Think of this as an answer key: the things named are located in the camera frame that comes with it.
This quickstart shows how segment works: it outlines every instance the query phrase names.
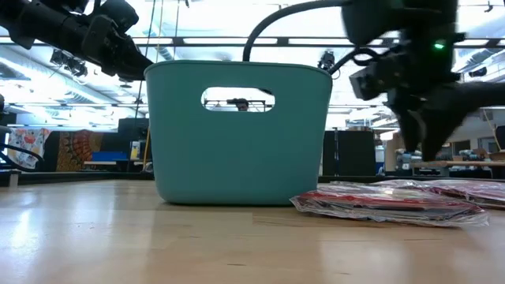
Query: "basket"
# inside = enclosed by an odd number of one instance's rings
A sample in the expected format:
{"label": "basket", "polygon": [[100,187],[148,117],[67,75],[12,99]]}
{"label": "basket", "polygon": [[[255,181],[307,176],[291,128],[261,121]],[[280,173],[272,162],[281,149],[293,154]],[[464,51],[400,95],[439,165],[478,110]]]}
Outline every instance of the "basket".
{"label": "basket", "polygon": [[[176,204],[287,205],[316,188],[331,77],[305,65],[172,61],[145,71],[155,183]],[[271,91],[268,112],[202,106],[210,87]]]}

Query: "wooden table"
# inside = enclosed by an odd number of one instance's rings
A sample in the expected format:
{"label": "wooden table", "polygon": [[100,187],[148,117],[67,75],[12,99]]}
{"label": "wooden table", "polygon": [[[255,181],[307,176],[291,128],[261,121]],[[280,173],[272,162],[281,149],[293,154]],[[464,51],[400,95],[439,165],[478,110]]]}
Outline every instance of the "wooden table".
{"label": "wooden table", "polygon": [[505,214],[440,229],[285,208],[177,207],[152,181],[0,191],[1,283],[500,283]]}
{"label": "wooden table", "polygon": [[[142,166],[144,163],[139,160],[132,160],[134,166]],[[95,161],[84,161],[84,168],[86,170],[90,170],[93,167],[116,167],[118,165],[118,161],[107,161],[107,162],[95,162]]]}

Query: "crinkled plastic package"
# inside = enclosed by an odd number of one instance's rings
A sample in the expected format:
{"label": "crinkled plastic package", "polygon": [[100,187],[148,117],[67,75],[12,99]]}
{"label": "crinkled plastic package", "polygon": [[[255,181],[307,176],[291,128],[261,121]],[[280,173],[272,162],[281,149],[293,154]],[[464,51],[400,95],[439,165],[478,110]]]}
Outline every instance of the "crinkled plastic package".
{"label": "crinkled plastic package", "polygon": [[505,183],[471,180],[391,180],[372,183],[401,189],[420,189],[445,196],[468,200],[480,207],[505,209]]}
{"label": "crinkled plastic package", "polygon": [[475,204],[418,189],[353,183],[320,185],[291,198],[301,212],[347,219],[422,226],[487,226],[488,213]]}

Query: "wire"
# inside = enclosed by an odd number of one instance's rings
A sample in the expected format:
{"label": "wire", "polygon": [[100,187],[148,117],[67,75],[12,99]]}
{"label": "wire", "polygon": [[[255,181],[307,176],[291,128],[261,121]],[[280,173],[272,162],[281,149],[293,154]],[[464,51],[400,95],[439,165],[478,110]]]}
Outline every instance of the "wire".
{"label": "wire", "polygon": [[[144,57],[147,57],[148,56],[148,52],[149,52],[149,41],[151,41],[151,32],[152,32],[152,22],[155,18],[155,7],[156,7],[156,0],[153,0],[152,1],[152,10],[151,10],[151,23],[149,23],[149,31],[148,31],[148,44],[146,45],[147,47],[145,48],[145,53],[144,53]],[[137,96],[137,107],[135,107],[135,118],[133,119],[133,127],[132,127],[132,131],[130,133],[130,138],[133,137],[133,134],[135,133],[135,128],[137,127],[137,117],[139,115],[139,106],[140,106],[140,96],[142,95],[142,83],[144,83],[143,81],[140,82],[140,86],[139,86],[139,94]],[[130,167],[130,163],[132,161],[132,149],[133,149],[133,143],[131,143],[130,141],[130,144],[129,144],[129,153],[128,153],[128,164],[126,165],[126,172],[129,173],[129,167]]]}
{"label": "wire", "polygon": [[371,58],[368,58],[365,60],[359,60],[359,59],[356,59],[356,55],[358,55],[358,54],[354,55],[354,57],[353,57],[354,64],[361,66],[361,67],[365,67],[365,66],[370,65],[370,62],[375,61],[380,56],[375,50],[368,48],[368,47],[360,47],[360,48],[358,48],[358,50],[359,50],[359,54],[365,54],[365,55],[368,55],[371,57]]}
{"label": "wire", "polygon": [[[163,4],[165,3],[165,0],[161,1],[161,12],[159,13],[159,32],[158,32],[158,38],[161,36],[161,26],[163,24]],[[158,44],[156,45],[156,50],[159,50],[159,40]],[[156,52],[156,63],[158,63],[158,56],[159,56],[159,51]],[[149,139],[151,136],[151,124],[148,126],[148,137],[146,138],[145,141],[145,147],[144,147],[144,159],[142,160],[142,170],[145,170],[146,167],[146,162],[148,160],[148,150],[149,150]]]}
{"label": "wire", "polygon": [[[177,15],[175,17],[175,34],[174,37],[177,37],[177,33],[179,30],[179,10],[181,8],[181,0],[177,1]],[[174,58],[175,58],[175,51],[177,50],[177,44],[174,44]]]}
{"label": "wire", "polygon": [[335,78],[332,78],[333,80],[337,80],[337,79],[339,79],[339,78],[340,78],[340,74],[341,74],[341,73],[340,73],[340,69],[339,69],[339,70],[337,70],[337,71],[339,71],[339,75],[338,75],[337,77],[335,77]]}
{"label": "wire", "polygon": [[344,55],[344,57],[340,58],[327,72],[330,75],[335,74],[335,72],[339,71],[344,64],[346,64],[349,60],[352,60],[354,56],[358,55],[359,50],[353,50],[350,53]]}
{"label": "wire", "polygon": [[23,153],[28,154],[30,156],[33,156],[37,160],[39,160],[39,165],[35,169],[29,169],[27,167],[18,165],[13,160],[11,160],[8,155],[6,155],[0,151],[0,158],[2,158],[4,161],[6,161],[7,164],[9,164],[11,167],[13,167],[16,170],[21,170],[21,171],[29,172],[29,173],[35,173],[35,172],[39,171],[38,168],[40,168],[42,166],[42,164],[44,163],[44,159],[40,155],[38,155],[32,151],[29,151],[29,150],[26,150],[23,148],[19,148],[19,147],[13,146],[13,145],[4,144],[4,143],[0,143],[0,148],[7,148],[7,149],[14,150],[14,151],[20,151],[20,152],[23,152]]}
{"label": "wire", "polygon": [[95,5],[93,6],[93,12],[98,11],[98,8],[100,8],[101,3],[102,3],[101,0],[95,0]]}
{"label": "wire", "polygon": [[496,127],[493,127],[491,125],[491,122],[489,121],[489,118],[488,118],[488,111],[487,110],[483,110],[483,111],[484,111],[484,117],[486,118],[486,121],[488,122],[489,128],[492,131],[492,135],[493,135],[493,137],[495,137],[496,146],[498,146],[498,150],[499,151],[502,151],[502,148],[499,146],[498,137],[496,136]]}
{"label": "wire", "polygon": [[254,41],[258,36],[260,36],[261,32],[267,28],[270,24],[275,21],[287,17],[289,15],[309,11],[311,9],[319,9],[319,8],[329,8],[329,7],[340,7],[347,4],[350,4],[350,0],[317,0],[311,2],[305,2],[300,4],[295,4],[292,6],[288,6],[284,9],[280,9],[275,11],[270,16],[264,18],[251,32],[247,42],[244,46],[244,53],[242,55],[242,61],[248,62],[251,58],[251,49],[253,48]]}
{"label": "wire", "polygon": [[53,73],[47,79],[52,78],[52,76],[55,75],[56,72],[59,71],[62,67],[63,67],[63,64],[61,64],[55,71],[53,71]]}

